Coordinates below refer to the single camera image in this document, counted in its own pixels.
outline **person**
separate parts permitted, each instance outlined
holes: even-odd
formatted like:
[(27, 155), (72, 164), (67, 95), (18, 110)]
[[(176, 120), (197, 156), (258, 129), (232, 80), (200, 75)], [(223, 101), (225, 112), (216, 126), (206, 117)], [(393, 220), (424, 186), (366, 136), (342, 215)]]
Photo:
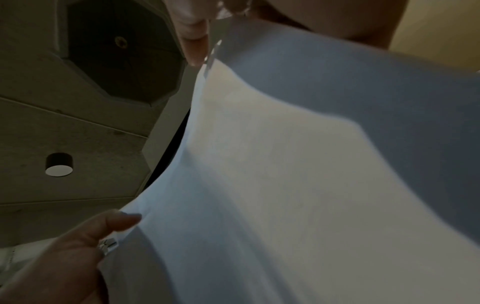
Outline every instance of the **person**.
[[(217, 16), (218, 2), (164, 0), (185, 57), (193, 66), (203, 64), (207, 56), (208, 20)], [(407, 0), (223, 0), (223, 4), (232, 14), (387, 49)], [(138, 214), (111, 210), (60, 236), (0, 289), (0, 304), (107, 303), (105, 283), (97, 270), (103, 258), (99, 241), (112, 231), (133, 227), (140, 219)]]

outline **yellow wall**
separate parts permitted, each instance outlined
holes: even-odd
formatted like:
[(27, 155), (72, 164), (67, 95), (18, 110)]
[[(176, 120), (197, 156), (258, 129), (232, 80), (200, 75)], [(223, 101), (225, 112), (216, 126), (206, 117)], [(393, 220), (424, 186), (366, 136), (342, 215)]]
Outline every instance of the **yellow wall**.
[(480, 70), (480, 0), (410, 0), (391, 49)]

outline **round ceiling fixture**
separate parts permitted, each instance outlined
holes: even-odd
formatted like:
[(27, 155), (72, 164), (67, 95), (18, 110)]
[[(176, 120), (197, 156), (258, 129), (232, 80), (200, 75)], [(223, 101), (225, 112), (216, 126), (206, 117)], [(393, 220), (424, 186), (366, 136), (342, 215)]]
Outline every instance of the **round ceiling fixture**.
[(45, 174), (53, 177), (67, 176), (74, 170), (74, 159), (66, 153), (53, 153), (46, 158)]

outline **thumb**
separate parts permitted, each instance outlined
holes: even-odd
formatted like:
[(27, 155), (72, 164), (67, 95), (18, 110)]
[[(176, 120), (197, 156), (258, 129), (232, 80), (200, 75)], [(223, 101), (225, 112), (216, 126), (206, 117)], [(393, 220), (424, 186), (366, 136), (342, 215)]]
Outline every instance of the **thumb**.
[(67, 232), (65, 238), (87, 238), (94, 246), (114, 231), (123, 231), (132, 228), (142, 219), (141, 214), (126, 214), (118, 210), (109, 210), (100, 213), (76, 228)]

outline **black light fixture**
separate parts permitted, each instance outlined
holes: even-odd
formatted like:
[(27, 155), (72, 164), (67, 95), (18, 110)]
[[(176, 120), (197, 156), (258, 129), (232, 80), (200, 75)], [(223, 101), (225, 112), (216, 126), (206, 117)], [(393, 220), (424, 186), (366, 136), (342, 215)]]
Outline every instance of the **black light fixture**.
[(46, 158), (45, 174), (53, 177), (63, 177), (74, 170), (74, 159), (66, 153), (53, 153)]
[(153, 107), (186, 61), (166, 8), (143, 0), (57, 0), (57, 55), (109, 99)]

